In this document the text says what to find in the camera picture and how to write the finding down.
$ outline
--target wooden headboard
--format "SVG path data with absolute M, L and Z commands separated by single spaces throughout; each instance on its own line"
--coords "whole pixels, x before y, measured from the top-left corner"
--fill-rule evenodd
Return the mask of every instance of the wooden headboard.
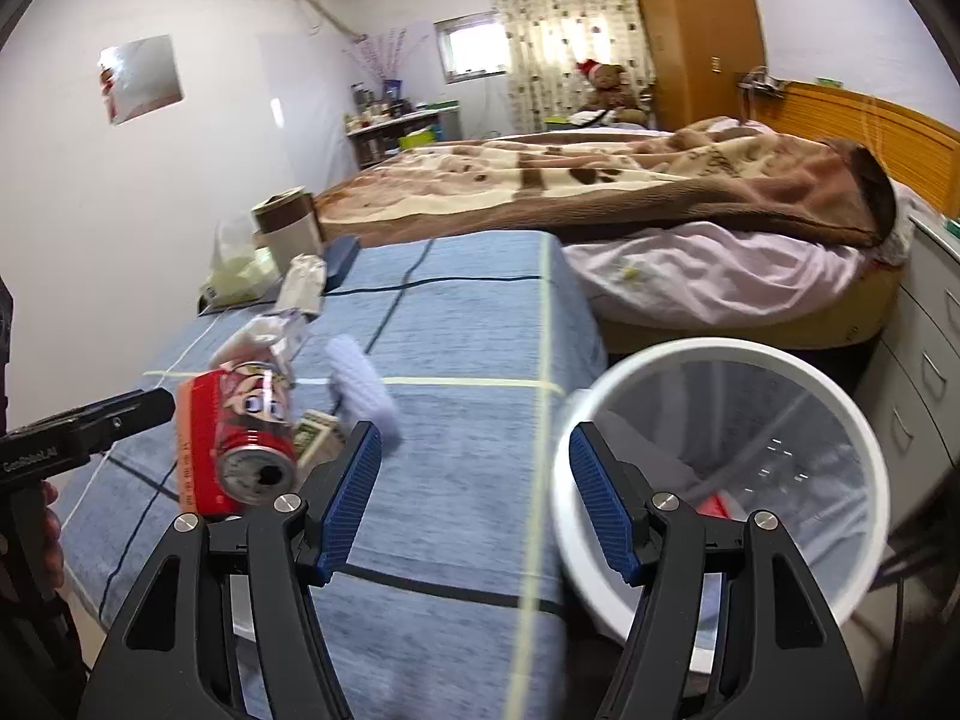
M 928 116 L 845 89 L 791 82 L 785 100 L 757 98 L 757 119 L 811 141 L 850 138 L 941 213 L 960 214 L 960 132 Z

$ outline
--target brown blanket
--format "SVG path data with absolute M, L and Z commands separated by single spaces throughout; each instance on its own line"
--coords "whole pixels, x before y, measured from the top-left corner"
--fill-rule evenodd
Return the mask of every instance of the brown blanket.
M 365 247 L 491 229 L 603 241 L 708 220 L 869 248 L 893 228 L 893 189 L 866 148 L 709 124 L 414 148 L 317 196 L 320 226 Z

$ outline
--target dollar bill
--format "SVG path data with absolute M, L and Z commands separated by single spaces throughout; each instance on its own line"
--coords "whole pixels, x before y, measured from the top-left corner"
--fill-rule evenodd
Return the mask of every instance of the dollar bill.
M 316 466 L 336 459 L 344 448 L 338 424 L 334 416 L 315 410 L 306 410 L 296 423 L 293 440 L 298 486 Z

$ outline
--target blue gripper pad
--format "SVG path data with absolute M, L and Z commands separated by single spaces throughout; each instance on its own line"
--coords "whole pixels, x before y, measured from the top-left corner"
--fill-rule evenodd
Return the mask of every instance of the blue gripper pad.
M 317 574 L 326 584 L 347 563 L 353 539 L 367 508 L 367 501 L 380 471 L 380 432 L 371 425 L 353 457 L 333 501 L 323 516 Z
M 607 565 L 635 586 L 640 562 L 634 555 L 634 527 L 593 445 L 579 427 L 570 433 L 570 471 Z

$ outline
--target patterned curtain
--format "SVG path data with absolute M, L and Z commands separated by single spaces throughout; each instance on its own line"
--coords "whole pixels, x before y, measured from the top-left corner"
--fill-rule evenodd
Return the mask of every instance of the patterned curtain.
M 580 109 L 589 91 L 576 63 L 623 65 L 637 95 L 654 80 L 637 0 L 493 0 L 510 44 L 510 99 L 520 132 Z

